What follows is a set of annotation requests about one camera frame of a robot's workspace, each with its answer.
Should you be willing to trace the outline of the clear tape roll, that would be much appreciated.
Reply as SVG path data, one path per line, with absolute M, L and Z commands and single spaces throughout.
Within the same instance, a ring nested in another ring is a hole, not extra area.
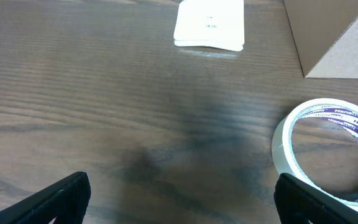
M 272 138 L 272 158 L 279 174 L 291 174 L 312 188 L 358 212 L 358 199 L 348 201 L 327 193 L 313 183 L 298 164 L 293 152 L 291 136 L 296 121 L 304 118 L 321 118 L 340 125 L 358 142 L 358 106 L 333 98 L 317 98 L 306 101 L 297 106 L 278 124 Z

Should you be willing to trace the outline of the cardboard box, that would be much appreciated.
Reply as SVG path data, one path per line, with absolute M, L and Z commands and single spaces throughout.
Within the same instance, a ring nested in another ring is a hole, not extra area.
M 358 0 L 284 0 L 305 78 L 358 78 Z

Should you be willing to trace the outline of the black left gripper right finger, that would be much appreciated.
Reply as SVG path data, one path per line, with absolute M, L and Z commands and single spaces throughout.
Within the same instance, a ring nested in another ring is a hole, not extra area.
M 358 212 L 288 173 L 273 194 L 282 224 L 358 224 Z

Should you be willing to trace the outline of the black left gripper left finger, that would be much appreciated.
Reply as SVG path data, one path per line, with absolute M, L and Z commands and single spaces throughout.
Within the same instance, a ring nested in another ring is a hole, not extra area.
M 91 197 L 86 172 L 75 172 L 0 211 L 0 224 L 82 224 Z

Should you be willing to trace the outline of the yellow sticky note pad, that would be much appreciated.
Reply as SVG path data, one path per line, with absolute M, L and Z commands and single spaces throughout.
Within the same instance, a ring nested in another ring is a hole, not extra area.
M 178 47 L 244 49 L 243 0 L 184 0 L 173 33 Z

